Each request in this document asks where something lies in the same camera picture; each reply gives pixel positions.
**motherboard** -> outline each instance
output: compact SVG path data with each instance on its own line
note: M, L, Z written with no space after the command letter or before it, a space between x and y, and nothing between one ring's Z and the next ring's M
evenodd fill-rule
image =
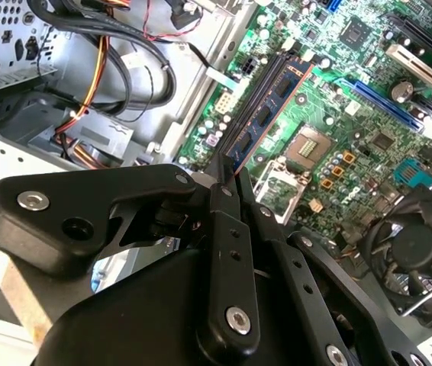
M432 188L426 2L275 0L224 75L176 162L234 157L280 223L352 245L409 190Z

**green circuit board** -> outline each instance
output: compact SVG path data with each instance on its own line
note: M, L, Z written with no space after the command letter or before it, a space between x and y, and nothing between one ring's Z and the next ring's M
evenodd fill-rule
M310 50L332 64L314 67L248 161L253 183L261 187L269 166L277 161L280 171L285 166L290 176L306 172L309 182L293 208L292 220L330 238L346 229L344 226L354 227L356 232L364 230L397 197L407 193L411 183L398 179L398 169L404 164L421 166L418 174L426 177L422 183L432 183L432 165L426 158L418 158L425 150L432 151L432 115L424 120L424 130L419 133L342 82L361 81L390 100L392 87L407 81L419 94L432 98L430 85L386 55L385 50L402 37L390 14L407 15L432 35L432 8L421 0L343 0L335 12L321 5L314 10L297 0L278 0L261 7L225 72L237 81L247 79L250 86L226 113L221 113L218 103L228 90L223 85L216 88L176 162L195 171L207 166L231 124L229 117L238 113L261 76L264 61L291 38L302 45L301 52ZM242 75L249 58L256 60L254 70ZM428 50L421 60L432 68ZM412 109L408 103L395 104L408 113ZM301 143L299 139L306 133L316 133L317 143L312 138ZM297 151L313 151L317 144L322 151L312 164L303 164L302 156L295 159ZM293 187L275 179L268 183L260 201L281 215L295 194Z

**black pcie slot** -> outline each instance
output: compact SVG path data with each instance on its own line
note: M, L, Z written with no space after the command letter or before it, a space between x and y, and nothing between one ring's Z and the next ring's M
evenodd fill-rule
M252 94L250 94L245 103L240 107L237 116L231 122L231 128L225 133L223 139L218 144L218 147L213 154L213 158L218 153L227 153L227 151L231 148L231 145L233 145L234 141L238 138L241 131L247 125L252 113L255 112L257 105L267 94L276 77L280 75L288 59L288 53L275 55L267 64L266 68L262 71L257 83L250 86L253 89Z
M419 25L416 25L409 17L391 14L388 18L410 38L418 42L421 46L432 50L432 35Z

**cpu cooler fan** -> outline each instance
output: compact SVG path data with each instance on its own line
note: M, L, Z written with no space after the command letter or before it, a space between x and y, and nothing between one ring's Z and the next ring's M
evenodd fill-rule
M432 291L432 192L418 186L372 223L360 252L398 313L427 296ZM432 326L432 298L411 315Z

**silver screw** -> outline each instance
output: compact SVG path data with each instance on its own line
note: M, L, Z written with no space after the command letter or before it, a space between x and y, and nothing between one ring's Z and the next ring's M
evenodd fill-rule
M231 191L226 188L226 187L221 187L221 190L223 191L224 194L226 194L227 196L231 197L233 196L233 194L231 193Z
M326 347L326 354L333 366L348 366L348 361L345 358L345 355L334 345Z
M411 353L411 360L416 366L424 366L424 362L416 355Z
M183 184L187 184L189 183L189 181L187 180L187 178L185 176L183 176L182 174L176 174L176 178L178 181L180 181Z
M262 213L263 216L266 216L266 217L272 216L272 213L270 212L270 210L267 207L261 207L260 212Z
M242 336L250 332L250 318L247 313L239 307L230 307L226 310L226 321L232 330Z
M18 203L29 211L43 211L50 206L50 200L43 193L26 191L18 195Z
M308 246L310 248L313 246L313 242L309 240L307 237L301 236L301 240L305 244L305 246Z

